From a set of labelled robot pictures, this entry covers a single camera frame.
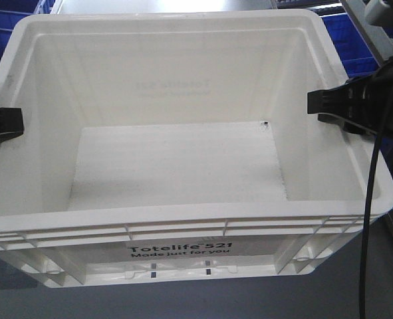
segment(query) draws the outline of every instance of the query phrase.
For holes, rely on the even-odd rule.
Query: gray surface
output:
[[[393,240],[375,223],[368,317],[393,319]],[[358,318],[360,236],[306,276],[0,290],[0,318]]]

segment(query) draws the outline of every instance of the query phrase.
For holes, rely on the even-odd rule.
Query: black cable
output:
[[[366,188],[366,201],[364,206],[364,218],[363,218],[363,231],[362,231],[362,248],[360,252],[360,274],[359,274],[359,316],[360,319],[366,319],[366,260],[368,256],[368,240],[370,230],[370,210],[372,207],[372,198],[374,191],[376,164],[378,163],[378,156],[380,152],[380,146],[382,143],[382,137],[384,135],[384,128],[388,119],[388,115],[393,105],[393,86],[390,91],[390,95],[387,100],[386,107],[382,113],[378,134],[376,135],[374,149],[372,151],[372,159],[370,161],[368,185]]]

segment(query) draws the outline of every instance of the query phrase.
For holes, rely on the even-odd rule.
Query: small hole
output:
[[[61,272],[59,270],[49,270],[47,271],[47,274],[60,274]]]

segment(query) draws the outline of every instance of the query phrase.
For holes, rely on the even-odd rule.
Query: label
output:
[[[126,259],[176,259],[215,256],[271,255],[277,241],[266,241],[265,236],[210,237],[167,239],[163,241],[131,241],[126,243]]]

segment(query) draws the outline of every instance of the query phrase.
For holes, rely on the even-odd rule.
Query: gray floor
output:
[[[372,227],[368,317],[393,319],[393,239]],[[360,236],[306,276],[0,290],[0,318],[358,318]]]

